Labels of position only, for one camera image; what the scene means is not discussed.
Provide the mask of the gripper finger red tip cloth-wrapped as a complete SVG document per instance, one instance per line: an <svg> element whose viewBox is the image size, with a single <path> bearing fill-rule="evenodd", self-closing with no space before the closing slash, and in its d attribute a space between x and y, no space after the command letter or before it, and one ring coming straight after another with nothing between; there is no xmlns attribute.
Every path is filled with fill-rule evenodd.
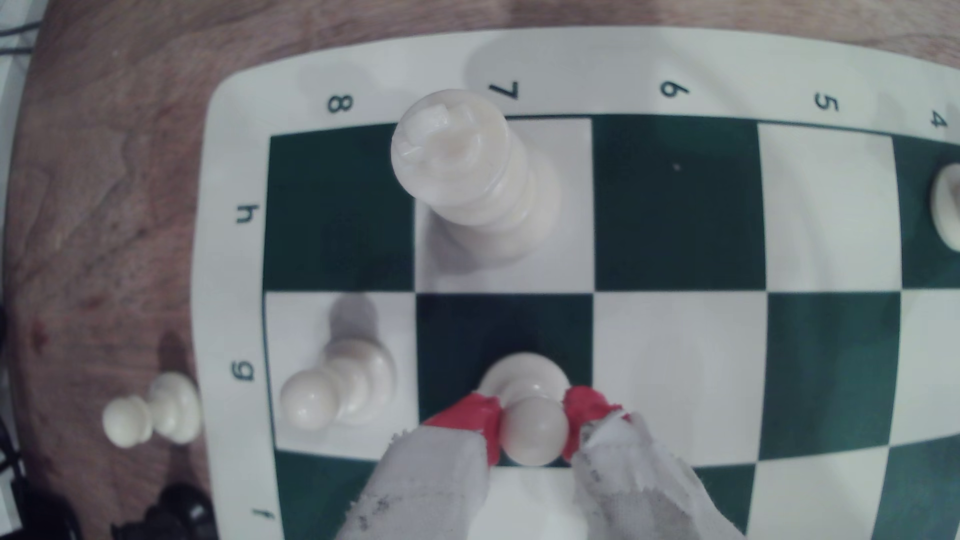
<svg viewBox="0 0 960 540"><path fill-rule="evenodd" d="M497 397L472 392L394 436L336 538L468 538L499 460L501 415Z"/></svg>
<svg viewBox="0 0 960 540"><path fill-rule="evenodd" d="M569 422L562 456L589 539L745 539L642 413L593 387L567 389L562 407Z"/></svg>

